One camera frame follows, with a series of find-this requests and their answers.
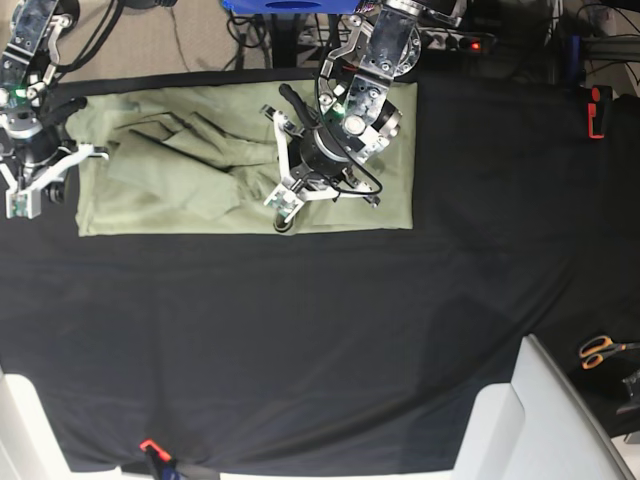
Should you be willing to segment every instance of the orange scissors handle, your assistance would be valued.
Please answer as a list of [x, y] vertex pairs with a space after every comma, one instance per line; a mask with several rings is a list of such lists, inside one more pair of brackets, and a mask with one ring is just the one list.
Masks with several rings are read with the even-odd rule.
[[611, 340], [611, 337], [609, 337], [608, 335], [600, 335], [598, 337], [594, 337], [580, 348], [580, 358], [587, 358], [605, 349], [609, 350], [609, 347], [612, 347], [614, 345], [614, 341]]
[[616, 343], [611, 340], [611, 337], [607, 335], [600, 335], [585, 343], [578, 354], [582, 359], [582, 368], [590, 370], [597, 367], [613, 355], [625, 350], [635, 350], [638, 348], [640, 348], [640, 342]]
[[582, 361], [582, 368], [583, 370], [591, 370], [592, 368], [596, 368], [602, 362], [604, 362], [604, 356], [599, 353], [594, 353]]

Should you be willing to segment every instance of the black tablecloth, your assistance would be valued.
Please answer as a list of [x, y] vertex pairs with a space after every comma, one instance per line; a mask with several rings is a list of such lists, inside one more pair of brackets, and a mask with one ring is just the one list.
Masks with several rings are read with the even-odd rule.
[[450, 469], [530, 332], [612, 435], [640, 427], [614, 414], [633, 356], [575, 357], [601, 331], [640, 339], [637, 100], [592, 141], [571, 93], [419, 82], [413, 231], [79, 239], [73, 200], [2, 222], [0, 363], [74, 469], [139, 461], [147, 437], [227, 472]]

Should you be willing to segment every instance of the black wire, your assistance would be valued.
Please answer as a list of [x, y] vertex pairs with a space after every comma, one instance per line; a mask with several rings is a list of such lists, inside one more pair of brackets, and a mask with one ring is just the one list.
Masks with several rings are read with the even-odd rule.
[[604, 65], [601, 65], [601, 66], [595, 67], [595, 68], [593, 67], [593, 65], [591, 65], [591, 70], [589, 72], [587, 72], [587, 75], [593, 75], [596, 72], [599, 72], [601, 70], [609, 68], [609, 67], [611, 67], [613, 65], [620, 65], [622, 63], [625, 63], [625, 62], [623, 62], [622, 60], [615, 60], [613, 62], [609, 62], [609, 63], [606, 63]]
[[229, 60], [229, 61], [227, 62], [227, 64], [226, 64], [224, 67], [222, 67], [222, 71], [223, 71], [223, 72], [225, 72], [225, 71], [227, 70], [227, 68], [229, 68], [229, 67], [231, 66], [231, 64], [232, 64], [233, 62], [235, 62], [235, 61], [238, 59], [238, 57], [239, 57], [239, 56], [240, 56], [240, 54], [236, 53], [236, 54], [233, 56], [233, 58], [231, 58], [231, 60]]
[[[544, 20], [540, 20], [539, 22], [537, 22], [533, 27], [531, 27], [531, 29], [529, 29], [530, 32], [534, 32], [537, 31], [540, 27], [549, 27], [549, 24], [551, 22], [553, 22], [554, 20], [559, 20], [561, 17], [560, 16], [554, 16], [554, 17], [548, 17], [545, 18]], [[536, 37], [536, 42], [534, 43], [534, 45], [527, 50], [527, 52], [525, 52], [525, 54], [522, 56], [522, 58], [520, 59], [520, 61], [517, 63], [516, 67], [513, 69], [513, 71], [507, 75], [505, 77], [506, 80], [511, 80], [513, 79], [516, 75], [518, 75], [518, 73], [520, 73], [520, 70], [522, 70], [522, 68], [527, 64], [527, 62], [531, 59], [531, 57], [540, 49], [540, 48], [544, 48], [544, 46], [546, 45], [546, 43], [544, 42], [546, 36], [548, 34], [548, 30], [544, 31], [544, 35], [542, 36], [542, 41], [538, 42], [537, 41], [537, 37]]]
[[576, 12], [575, 19], [576, 19], [576, 20], [579, 20], [579, 17], [580, 17], [580, 14], [582, 13], [582, 11], [583, 11], [583, 10], [586, 10], [587, 8], [592, 8], [592, 7], [601, 7], [601, 8], [602, 8], [602, 7], [605, 7], [605, 8], [609, 8], [609, 9], [613, 10], [614, 12], [618, 12], [618, 14], [619, 14], [622, 18], [624, 18], [624, 19], [627, 21], [627, 23], [628, 23], [629, 25], [631, 25], [631, 27], [633, 27], [633, 29], [634, 29], [636, 32], [638, 32], [638, 33], [640, 34], [640, 28], [638, 28], [638, 27], [636, 26], [636, 24], [635, 24], [635, 23], [633, 23], [633, 22], [631, 21], [631, 19], [630, 19], [630, 18], [629, 18], [629, 17], [628, 17], [628, 16], [627, 16], [627, 15], [626, 15], [626, 14], [625, 14], [621, 9], [619, 9], [619, 8], [617, 8], [617, 7], [610, 7], [609, 5], [605, 5], [605, 4], [603, 4], [603, 3], [589, 3], [589, 4], [586, 4], [586, 5], [582, 5], [582, 6], [578, 9], [578, 11]]
[[636, 72], [633, 71], [633, 69], [631, 68], [631, 65], [629, 65], [629, 62], [624, 62], [624, 66], [627, 67], [627, 69], [629, 70], [629, 73], [631, 74], [633, 79], [636, 81], [636, 87], [640, 87], [640, 79], [638, 79]]
[[320, 42], [320, 47], [324, 48], [324, 40], [322, 40], [322, 30], [320, 29], [320, 20], [318, 19], [318, 14], [314, 13], [313, 17], [316, 20], [316, 28], [318, 29], [318, 41]]
[[[264, 57], [264, 68], [271, 68], [271, 56], [269, 53], [269, 46], [267, 45], [267, 30], [262, 19], [262, 15], [253, 15], [250, 17], [237, 16], [231, 10], [227, 10], [223, 5], [221, 7], [227, 14], [226, 29], [229, 36], [236, 42], [238, 51], [229, 62], [223, 67], [223, 70], [229, 68], [229, 66], [238, 59], [244, 58], [244, 49], [260, 48]], [[246, 33], [241, 33], [239, 28], [247, 27]], [[253, 43], [249, 43], [247, 40], [251, 31], [255, 32], [256, 40]]]
[[[235, 14], [233, 12], [230, 12], [229, 10], [227, 10], [227, 14], [229, 17], [227, 19], [227, 32], [229, 33], [231, 38], [235, 40], [236, 43], [242, 45], [244, 48], [249, 49], [262, 47], [262, 44], [267, 37], [267, 32], [258, 25], [258, 19], [255, 15], [252, 17], [236, 17]], [[232, 25], [235, 27], [235, 33], [231, 29]], [[243, 41], [240, 38], [238, 27], [244, 27], [246, 25], [249, 25], [249, 29], [253, 29], [256, 32], [257, 39], [253, 44], [247, 42], [246, 40]]]
[[364, 175], [366, 175], [367, 178], [369, 178], [375, 184], [375, 186], [377, 187], [377, 190], [371, 191], [371, 192], [360, 192], [360, 191], [357, 191], [357, 190], [344, 190], [344, 189], [338, 187], [337, 185], [332, 185], [332, 187], [340, 195], [350, 194], [350, 195], [357, 195], [357, 196], [362, 196], [362, 197], [369, 197], [369, 196], [373, 196], [373, 195], [379, 195], [380, 193], [382, 193], [382, 190], [384, 189], [384, 187], [382, 186], [382, 183], [380, 183], [380, 181], [375, 176], [373, 176], [371, 173], [369, 173], [369, 171], [364, 167], [364, 165], [361, 165], [360, 162], [355, 160], [349, 154], [349, 152], [347, 152], [347, 149], [342, 145], [342, 143], [340, 143], [340, 141], [336, 138], [336, 136], [333, 134], [331, 129], [327, 126], [326, 119], [324, 118], [324, 114], [322, 113], [322, 108], [320, 106], [320, 86], [319, 86], [320, 76], [322, 75], [322, 66], [324, 65], [324, 62], [327, 59], [327, 56], [329, 55], [329, 49], [331, 48], [331, 43], [334, 40], [334, 37], [336, 36], [336, 33], [339, 30], [338, 24], [339, 24], [339, 20], [340, 20], [340, 18], [342, 16], [338, 15], [337, 17], [338, 17], [337, 21], [331, 22], [331, 32], [329, 34], [329, 40], [327, 41], [327, 43], [325, 44], [324, 48], [322, 49], [322, 55], [320, 56], [320, 64], [319, 64], [319, 67], [318, 67], [318, 72], [317, 72], [317, 74], [315, 76], [315, 79], [314, 79], [314, 89], [313, 90], [314, 90], [314, 96], [315, 96], [315, 99], [316, 99], [316, 109], [318, 110], [318, 118], [320, 119], [320, 123], [322, 124], [322, 126], [327, 130], [327, 132], [329, 132], [329, 136], [331, 137], [331, 139], [340, 148], [340, 150], [342, 150], [342, 153], [349, 160], [349, 162], [353, 166], [355, 166], [358, 170], [360, 170]]
[[113, 15], [111, 16], [111, 19], [109, 19], [109, 22], [107, 23], [107, 26], [104, 28], [103, 32], [98, 37], [98, 40], [96, 40], [95, 45], [93, 45], [91, 49], [81, 58], [76, 59], [76, 61], [73, 62], [73, 65], [69, 71], [74, 72], [76, 70], [81, 69], [85, 65], [87, 65], [91, 60], [93, 60], [93, 58], [98, 54], [102, 46], [109, 39], [109, 36], [111, 35], [116, 25], [118, 24], [118, 21], [120, 20], [120, 17], [122, 16], [122, 12], [124, 11], [124, 7], [125, 7], [124, 0], [116, 0], [116, 2], [117, 2], [117, 5], [113, 12]]
[[176, 19], [176, 12], [173, 10], [173, 7], [167, 8], [169, 12], [169, 16], [171, 17], [171, 21], [173, 22], [173, 36], [176, 39], [176, 45], [178, 47], [178, 53], [180, 54], [180, 60], [182, 60], [182, 65], [187, 70], [187, 72], [191, 72], [189, 65], [187, 64], [187, 59], [184, 56], [184, 51], [182, 50], [182, 42], [180, 41], [180, 32], [178, 32], [178, 20]]
[[61, 77], [64, 76], [64, 74], [66, 74], [67, 72], [73, 71], [72, 69], [73, 69], [74, 65], [76, 65], [82, 59], [82, 57], [87, 52], [87, 50], [89, 50], [89, 48], [91, 47], [91, 44], [93, 43], [93, 41], [96, 39], [96, 37], [98, 36], [100, 31], [102, 30], [102, 27], [104, 26], [104, 24], [107, 22], [107, 19], [109, 18], [109, 15], [111, 14], [111, 10], [113, 10], [113, 7], [115, 6], [115, 4], [116, 4], [116, 0], [111, 0], [109, 2], [109, 5], [107, 6], [107, 9], [105, 10], [104, 15], [100, 19], [100, 23], [98, 23], [98, 26], [93, 31], [93, 34], [91, 34], [91, 37], [89, 37], [89, 40], [87, 41], [87, 43], [84, 44], [84, 46], [80, 50], [80, 53], [78, 53], [77, 57], [73, 60], [73, 62], [71, 62], [71, 63], [69, 63], [67, 65], [56, 65], [56, 67], [58, 68], [58, 71], [61, 71], [63, 73], [63, 75], [61, 75]]

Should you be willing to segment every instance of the wrinkled fabric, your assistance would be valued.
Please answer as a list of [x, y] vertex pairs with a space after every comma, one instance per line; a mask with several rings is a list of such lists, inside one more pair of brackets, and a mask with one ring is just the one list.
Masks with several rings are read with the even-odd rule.
[[[279, 82], [172, 88], [91, 97], [67, 130], [108, 145], [108, 162], [80, 167], [81, 236], [132, 233], [276, 233], [263, 202], [279, 183], [273, 124], [265, 103], [295, 117]], [[308, 102], [313, 82], [292, 82]], [[389, 100], [403, 112], [401, 131], [368, 163], [384, 184], [377, 209], [361, 199], [311, 202], [292, 233], [412, 228], [415, 85]]]

